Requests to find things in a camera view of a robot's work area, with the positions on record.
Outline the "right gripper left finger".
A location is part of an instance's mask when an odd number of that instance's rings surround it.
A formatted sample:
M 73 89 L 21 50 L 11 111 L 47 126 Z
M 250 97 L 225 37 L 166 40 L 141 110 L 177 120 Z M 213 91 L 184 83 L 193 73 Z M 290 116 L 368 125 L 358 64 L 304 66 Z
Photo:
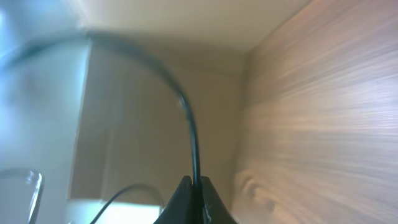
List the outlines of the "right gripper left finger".
M 192 224 L 193 202 L 192 179 L 186 175 L 154 224 Z

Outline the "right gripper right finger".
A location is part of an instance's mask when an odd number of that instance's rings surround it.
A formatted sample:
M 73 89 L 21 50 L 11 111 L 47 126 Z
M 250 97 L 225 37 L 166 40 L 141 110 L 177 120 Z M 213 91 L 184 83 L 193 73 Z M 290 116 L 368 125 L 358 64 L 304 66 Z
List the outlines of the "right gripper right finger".
M 209 177 L 202 176 L 202 192 L 204 204 L 204 223 L 206 224 L 237 224 L 225 207 Z

